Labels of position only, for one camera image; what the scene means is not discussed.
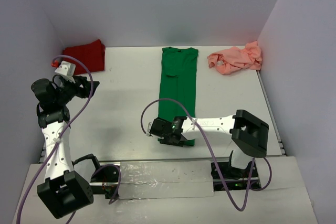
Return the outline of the green t-shirt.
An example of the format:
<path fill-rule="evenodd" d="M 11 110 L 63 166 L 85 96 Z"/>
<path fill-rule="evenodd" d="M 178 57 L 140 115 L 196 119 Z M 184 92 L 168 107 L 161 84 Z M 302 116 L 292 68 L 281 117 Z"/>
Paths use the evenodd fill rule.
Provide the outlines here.
<path fill-rule="evenodd" d="M 162 49 L 161 82 L 158 117 L 171 122 L 169 132 L 172 138 L 161 143 L 194 146 L 193 138 L 182 136 L 182 124 L 187 119 L 186 112 L 195 117 L 196 73 L 198 50 L 194 48 L 180 49 L 165 47 Z M 171 99 L 183 105 L 165 99 Z"/>

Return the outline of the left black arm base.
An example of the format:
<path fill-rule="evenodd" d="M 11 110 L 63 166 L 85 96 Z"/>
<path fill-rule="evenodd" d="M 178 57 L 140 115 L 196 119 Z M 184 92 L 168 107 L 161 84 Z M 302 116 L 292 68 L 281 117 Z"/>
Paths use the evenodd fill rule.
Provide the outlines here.
<path fill-rule="evenodd" d="M 94 195 L 104 196 L 110 200 L 109 204 L 118 199 L 118 190 L 121 184 L 120 167 L 115 164 L 98 164 L 89 180 Z"/>

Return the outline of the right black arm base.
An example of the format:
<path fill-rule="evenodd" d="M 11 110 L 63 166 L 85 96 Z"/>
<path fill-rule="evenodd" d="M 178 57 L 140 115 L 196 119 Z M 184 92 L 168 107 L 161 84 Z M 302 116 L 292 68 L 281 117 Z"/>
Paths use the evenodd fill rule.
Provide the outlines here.
<path fill-rule="evenodd" d="M 231 168 L 229 167 L 229 162 L 219 162 L 218 165 L 229 190 L 245 190 L 247 188 L 247 180 L 249 176 L 251 162 L 248 164 L 245 170 Z M 224 191 L 225 188 L 221 182 L 219 173 L 214 162 L 211 162 L 211 169 L 214 191 Z M 254 165 L 251 174 L 250 188 L 254 190 L 261 189 L 256 165 Z"/>

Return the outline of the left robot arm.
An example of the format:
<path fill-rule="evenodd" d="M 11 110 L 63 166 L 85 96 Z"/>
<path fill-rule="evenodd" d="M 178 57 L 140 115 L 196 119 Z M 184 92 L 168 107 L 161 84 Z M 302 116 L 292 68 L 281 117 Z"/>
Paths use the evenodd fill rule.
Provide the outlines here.
<path fill-rule="evenodd" d="M 42 78 L 31 85 L 38 99 L 38 124 L 46 143 L 46 174 L 44 182 L 37 186 L 37 195 L 51 212 L 60 219 L 93 203 L 89 183 L 74 170 L 70 155 L 70 116 L 67 103 L 74 97 L 90 99 L 98 81 L 83 76 L 70 80 L 60 78 L 61 86 Z"/>

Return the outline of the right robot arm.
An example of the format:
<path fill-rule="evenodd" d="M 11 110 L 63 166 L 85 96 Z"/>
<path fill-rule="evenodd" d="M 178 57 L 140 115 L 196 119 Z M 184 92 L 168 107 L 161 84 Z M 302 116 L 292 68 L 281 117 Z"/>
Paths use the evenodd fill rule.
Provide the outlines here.
<path fill-rule="evenodd" d="M 189 118 L 176 116 L 172 122 L 156 118 L 149 123 L 148 136 L 156 136 L 168 145 L 183 146 L 187 141 L 202 137 L 232 140 L 236 148 L 229 156 L 228 171 L 233 177 L 245 173 L 253 158 L 267 156 L 269 125 L 246 110 L 221 118 Z"/>

